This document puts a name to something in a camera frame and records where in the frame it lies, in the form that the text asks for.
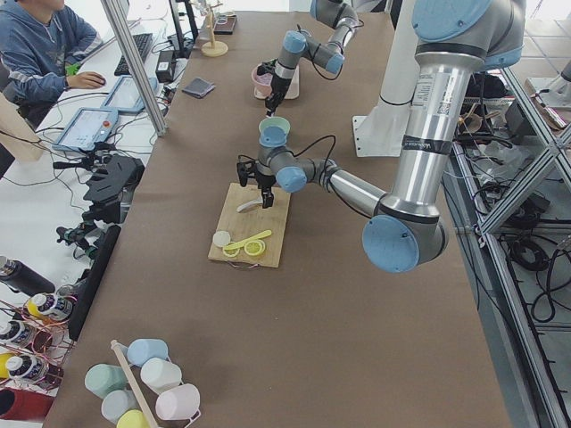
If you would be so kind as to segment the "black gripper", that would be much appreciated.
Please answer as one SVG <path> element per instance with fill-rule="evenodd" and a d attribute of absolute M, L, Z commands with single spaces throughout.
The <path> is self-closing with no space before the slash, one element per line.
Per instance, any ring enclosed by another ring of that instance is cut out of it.
<path fill-rule="evenodd" d="M 276 178 L 273 175 L 266 175 L 260 171 L 257 171 L 254 175 L 258 188 L 261 190 L 261 207 L 263 209 L 271 208 L 274 203 L 272 187 L 277 182 Z"/>
<path fill-rule="evenodd" d="M 277 113 L 277 108 L 284 100 L 290 87 L 290 79 L 282 78 L 275 74 L 271 80 L 271 96 L 265 100 L 265 107 L 270 112 L 270 117 Z"/>

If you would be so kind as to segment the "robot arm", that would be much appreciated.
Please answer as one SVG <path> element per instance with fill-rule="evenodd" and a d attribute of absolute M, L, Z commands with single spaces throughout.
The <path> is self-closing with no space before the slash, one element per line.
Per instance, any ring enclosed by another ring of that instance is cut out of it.
<path fill-rule="evenodd" d="M 284 101 L 302 58 L 316 69 L 320 67 L 336 79 L 345 61 L 344 49 L 362 26 L 358 14 L 344 1 L 312 1 L 310 14 L 334 32 L 328 41 L 321 43 L 307 29 L 298 28 L 285 33 L 282 48 L 272 70 L 271 93 L 265 98 L 269 117 Z"/>
<path fill-rule="evenodd" d="M 418 1 L 411 26 L 419 66 L 410 116 L 390 191 L 338 167 L 290 150 L 286 132 L 263 128 L 255 160 L 239 163 L 242 183 L 254 179 L 263 204 L 273 185 L 295 193 L 309 183 L 335 193 L 367 218 L 362 244 L 368 259 L 387 272 L 407 272 L 438 257 L 447 233 L 435 201 L 451 153 L 470 77 L 517 63 L 523 49 L 522 1 Z"/>

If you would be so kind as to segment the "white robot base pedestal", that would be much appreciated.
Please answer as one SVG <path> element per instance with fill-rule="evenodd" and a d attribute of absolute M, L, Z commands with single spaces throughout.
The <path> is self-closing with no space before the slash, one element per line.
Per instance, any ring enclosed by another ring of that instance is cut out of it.
<path fill-rule="evenodd" d="M 414 55 L 418 37 L 412 28 L 414 0 L 401 2 L 378 103 L 366 116 L 352 118 L 359 157 L 397 157 L 410 116 L 419 76 Z"/>

